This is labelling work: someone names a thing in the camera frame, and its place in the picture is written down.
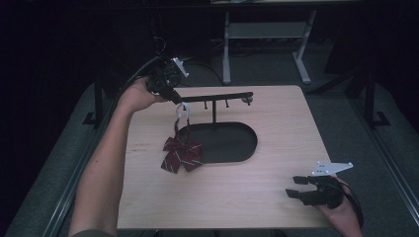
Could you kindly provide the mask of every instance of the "table leg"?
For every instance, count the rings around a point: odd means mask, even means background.
[[[224,85],[231,83],[230,78],[230,60],[228,58],[228,26],[229,26],[229,13],[225,13],[225,25],[224,25],[224,54],[222,56],[222,82]]]
[[[301,47],[299,48],[298,51],[293,52],[293,60],[295,62],[296,68],[298,69],[299,76],[301,77],[302,83],[304,83],[304,84],[310,84],[311,83],[311,80],[308,77],[307,70],[305,70],[304,63],[302,62],[302,55],[304,54],[305,46],[307,45],[308,38],[309,38],[310,33],[311,33],[311,29],[312,29],[312,25],[313,25],[313,22],[314,22],[315,14],[316,14],[315,10],[311,12],[311,14],[308,18],[308,21],[305,24],[304,32],[302,34]]]

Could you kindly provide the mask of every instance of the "hand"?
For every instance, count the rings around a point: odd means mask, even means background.
[[[339,182],[346,184],[344,181],[339,178],[335,178]],[[345,193],[349,194],[350,190],[343,186]],[[339,231],[345,237],[359,237],[363,236],[361,227],[358,221],[357,213],[352,207],[351,203],[346,197],[343,197],[342,204],[334,209],[328,208],[326,205],[316,205],[315,206],[320,212],[322,212],[333,227]]]
[[[148,80],[146,77],[141,77],[134,81],[118,101],[117,110],[123,110],[129,114],[144,110],[156,102],[166,102],[161,96],[153,95],[147,91],[145,82]]]

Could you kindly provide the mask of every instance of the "right hand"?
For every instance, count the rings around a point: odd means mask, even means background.
[[[339,178],[335,179],[343,184],[346,184]],[[350,193],[350,190],[346,186],[343,186],[343,189],[345,193]],[[316,205],[315,207],[327,217],[333,227],[343,236],[363,236],[357,213],[346,197],[343,197],[342,203],[334,209],[330,209],[326,205]]]

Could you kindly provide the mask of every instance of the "red bow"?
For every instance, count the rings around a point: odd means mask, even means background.
[[[164,143],[164,151],[169,151],[164,158],[161,168],[167,171],[178,173],[183,164],[186,171],[190,172],[203,165],[199,156],[203,144],[200,142],[182,143],[178,139],[169,137]]]

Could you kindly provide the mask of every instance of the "black metal stand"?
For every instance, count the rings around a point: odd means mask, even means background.
[[[95,128],[101,123],[104,112],[103,112],[103,100],[102,100],[102,83],[98,77],[95,79],[95,112],[88,113],[84,118],[83,124],[94,124]]]
[[[212,124],[216,124],[216,101],[225,101],[225,106],[229,107],[227,100],[242,99],[243,102],[250,106],[252,102],[253,92],[235,93],[235,94],[224,94],[214,96],[198,96],[198,97],[184,97],[183,102],[204,102],[205,109],[207,109],[207,101],[212,102]]]
[[[370,66],[368,69],[365,67],[355,67],[352,70],[342,74],[331,82],[324,84],[323,86],[306,92],[306,95],[320,95],[323,92],[337,86],[338,84],[351,80],[350,84],[345,90],[345,94],[348,98],[355,99],[359,97],[361,92],[366,89],[365,98],[365,119],[372,129],[376,129],[379,125],[390,125],[388,119],[385,117],[383,112],[377,112],[379,120],[374,119],[374,101],[375,101],[375,89],[376,79],[375,71],[376,66]]]

